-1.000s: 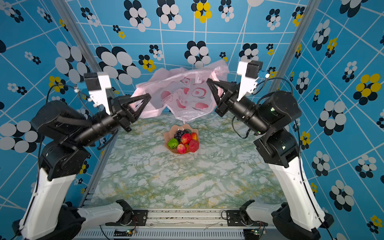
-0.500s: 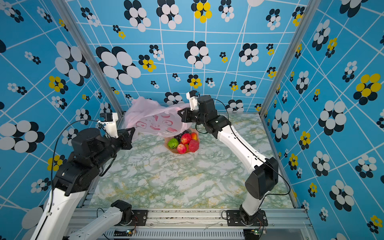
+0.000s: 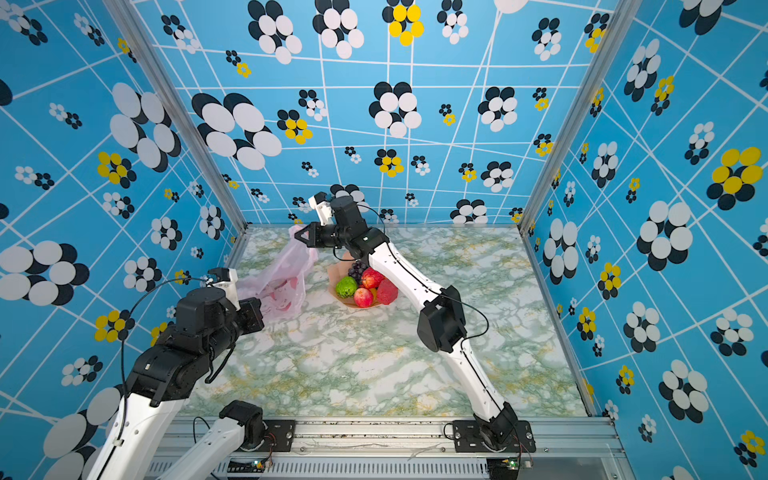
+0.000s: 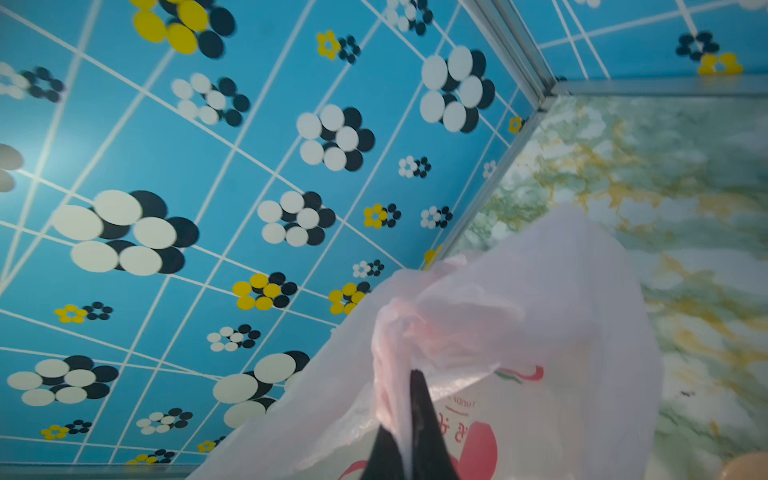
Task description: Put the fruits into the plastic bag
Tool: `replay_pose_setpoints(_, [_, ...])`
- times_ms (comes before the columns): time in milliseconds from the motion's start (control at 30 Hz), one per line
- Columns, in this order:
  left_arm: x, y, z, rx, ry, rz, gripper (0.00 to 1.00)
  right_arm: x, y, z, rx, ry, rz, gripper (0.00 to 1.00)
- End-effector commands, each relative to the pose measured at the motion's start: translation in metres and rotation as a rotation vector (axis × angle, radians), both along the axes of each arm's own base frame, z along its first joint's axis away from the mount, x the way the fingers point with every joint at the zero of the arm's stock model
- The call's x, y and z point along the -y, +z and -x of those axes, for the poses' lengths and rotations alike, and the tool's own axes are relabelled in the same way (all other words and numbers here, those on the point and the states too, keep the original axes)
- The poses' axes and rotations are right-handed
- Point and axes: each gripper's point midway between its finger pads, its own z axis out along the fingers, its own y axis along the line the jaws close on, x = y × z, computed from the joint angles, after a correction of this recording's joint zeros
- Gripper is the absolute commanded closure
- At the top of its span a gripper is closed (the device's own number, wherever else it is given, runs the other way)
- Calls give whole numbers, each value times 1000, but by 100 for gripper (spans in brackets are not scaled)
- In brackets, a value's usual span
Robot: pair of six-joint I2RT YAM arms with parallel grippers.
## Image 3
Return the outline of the pink printed plastic bag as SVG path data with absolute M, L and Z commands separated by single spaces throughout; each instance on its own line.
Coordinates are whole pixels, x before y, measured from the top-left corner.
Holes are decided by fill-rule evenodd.
M 287 244 L 270 265 L 236 283 L 241 300 L 256 298 L 261 302 L 260 311 L 265 323 L 295 318 L 301 312 L 306 298 L 306 275 L 318 258 L 316 250 L 295 238 L 301 229 L 300 225 L 291 226 Z

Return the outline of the large red apple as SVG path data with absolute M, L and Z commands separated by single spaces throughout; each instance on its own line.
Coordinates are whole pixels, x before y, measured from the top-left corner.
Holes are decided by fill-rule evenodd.
M 361 286 L 366 289 L 377 289 L 386 277 L 373 268 L 367 268 L 361 277 Z

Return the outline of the red dragon fruit piece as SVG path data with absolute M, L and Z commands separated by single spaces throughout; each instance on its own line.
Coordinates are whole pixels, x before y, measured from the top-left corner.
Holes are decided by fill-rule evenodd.
M 384 279 L 377 288 L 377 301 L 382 305 L 390 305 L 398 298 L 399 290 L 389 279 Z

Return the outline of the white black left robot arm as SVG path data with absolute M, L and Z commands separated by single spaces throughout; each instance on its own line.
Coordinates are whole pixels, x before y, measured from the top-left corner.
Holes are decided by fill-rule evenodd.
M 264 328 L 261 300 L 240 300 L 231 282 L 197 288 L 176 307 L 175 323 L 135 361 L 124 382 L 117 425 L 95 460 L 91 479 L 142 479 L 172 421 L 214 362 L 237 340 Z

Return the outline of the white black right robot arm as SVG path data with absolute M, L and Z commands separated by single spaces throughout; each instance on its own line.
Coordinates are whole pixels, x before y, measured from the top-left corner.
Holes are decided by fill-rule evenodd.
M 324 192 L 309 199 L 318 219 L 294 238 L 309 248 L 344 248 L 364 260 L 405 295 L 418 312 L 417 335 L 424 346 L 448 363 L 470 401 L 479 435 L 487 448 L 500 452 L 517 436 L 518 416 L 499 393 L 473 352 L 464 309 L 453 286 L 443 287 L 411 264 L 380 228 L 370 226 L 350 196 L 329 200 Z

